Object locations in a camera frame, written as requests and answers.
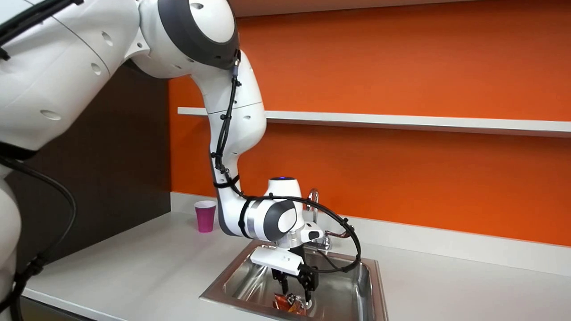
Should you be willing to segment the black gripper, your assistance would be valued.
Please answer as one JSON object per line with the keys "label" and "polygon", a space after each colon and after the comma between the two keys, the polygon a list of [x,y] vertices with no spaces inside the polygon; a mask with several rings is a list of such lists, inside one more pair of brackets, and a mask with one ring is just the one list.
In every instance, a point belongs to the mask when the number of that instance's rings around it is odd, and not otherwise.
{"label": "black gripper", "polygon": [[[302,260],[306,258],[306,249],[302,246],[293,248],[293,253],[299,255]],[[275,296],[274,303],[292,303],[292,292],[288,283],[288,274],[281,271],[274,271],[274,280],[281,285],[281,294]],[[313,308],[315,306],[315,290],[320,285],[320,274],[315,265],[309,265],[306,260],[300,264],[299,282],[304,287],[302,306]]]}

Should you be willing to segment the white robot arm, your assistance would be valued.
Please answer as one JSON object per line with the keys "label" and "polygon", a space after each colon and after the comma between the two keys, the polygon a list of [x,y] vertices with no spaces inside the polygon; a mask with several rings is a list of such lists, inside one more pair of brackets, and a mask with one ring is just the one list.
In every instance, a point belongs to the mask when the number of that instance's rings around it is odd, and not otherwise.
{"label": "white robot arm", "polygon": [[90,157],[104,166],[124,151],[106,178],[131,189],[147,148],[159,151],[159,167],[168,162],[163,137],[126,139],[167,126],[172,78],[192,78],[209,116],[220,228],[281,246],[300,241],[295,180],[274,180],[261,198],[240,192],[238,158],[261,141],[267,119],[229,0],[0,0],[0,18],[0,321],[19,321],[11,305],[29,273],[17,265],[22,214],[10,178],[22,173],[65,192],[29,162],[70,148],[70,171],[92,180]]}

